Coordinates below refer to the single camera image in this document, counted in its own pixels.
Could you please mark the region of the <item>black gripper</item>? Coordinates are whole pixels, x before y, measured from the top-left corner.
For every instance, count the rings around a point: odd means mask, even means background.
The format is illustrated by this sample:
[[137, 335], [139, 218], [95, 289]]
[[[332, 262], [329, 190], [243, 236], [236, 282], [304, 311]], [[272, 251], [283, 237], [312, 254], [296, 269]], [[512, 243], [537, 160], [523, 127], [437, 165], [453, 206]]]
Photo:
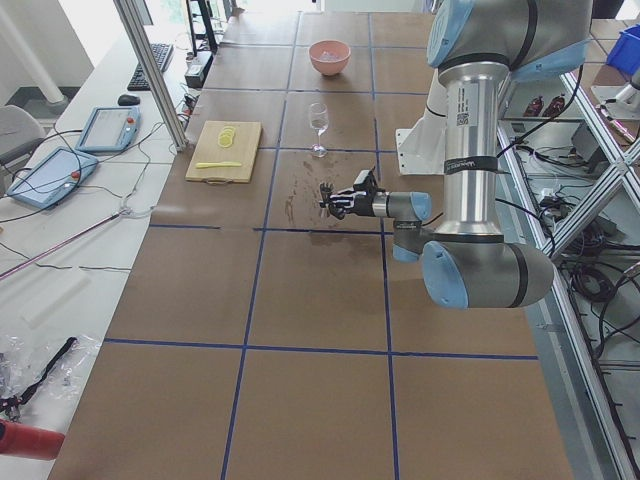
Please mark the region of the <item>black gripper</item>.
[[375, 192], [368, 194], [356, 192], [352, 194], [321, 192], [321, 205], [326, 205], [329, 214], [337, 219], [344, 219], [349, 214], [362, 217], [387, 218], [388, 194]]

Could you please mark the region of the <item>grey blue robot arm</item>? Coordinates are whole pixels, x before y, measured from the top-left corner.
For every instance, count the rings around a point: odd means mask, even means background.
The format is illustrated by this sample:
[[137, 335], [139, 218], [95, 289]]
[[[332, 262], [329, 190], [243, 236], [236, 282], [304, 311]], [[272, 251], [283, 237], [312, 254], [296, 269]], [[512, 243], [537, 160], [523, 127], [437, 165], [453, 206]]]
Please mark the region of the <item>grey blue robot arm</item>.
[[389, 218], [393, 255], [420, 262], [431, 299], [447, 308], [517, 308], [550, 290], [551, 260], [505, 241], [495, 210], [499, 90], [578, 68], [585, 60], [588, 1], [433, 1], [427, 60], [446, 93], [443, 218], [425, 224], [431, 199], [388, 192], [368, 171], [352, 187], [320, 188], [332, 216]]

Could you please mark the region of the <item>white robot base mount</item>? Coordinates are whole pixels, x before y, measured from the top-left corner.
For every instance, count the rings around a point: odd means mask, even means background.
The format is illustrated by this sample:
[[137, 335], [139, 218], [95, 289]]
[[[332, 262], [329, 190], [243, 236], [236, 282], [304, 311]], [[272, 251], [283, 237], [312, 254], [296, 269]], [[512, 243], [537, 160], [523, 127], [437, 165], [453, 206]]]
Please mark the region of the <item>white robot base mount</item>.
[[396, 130], [401, 175], [442, 175], [445, 161], [446, 89], [435, 71], [423, 115], [411, 129]]

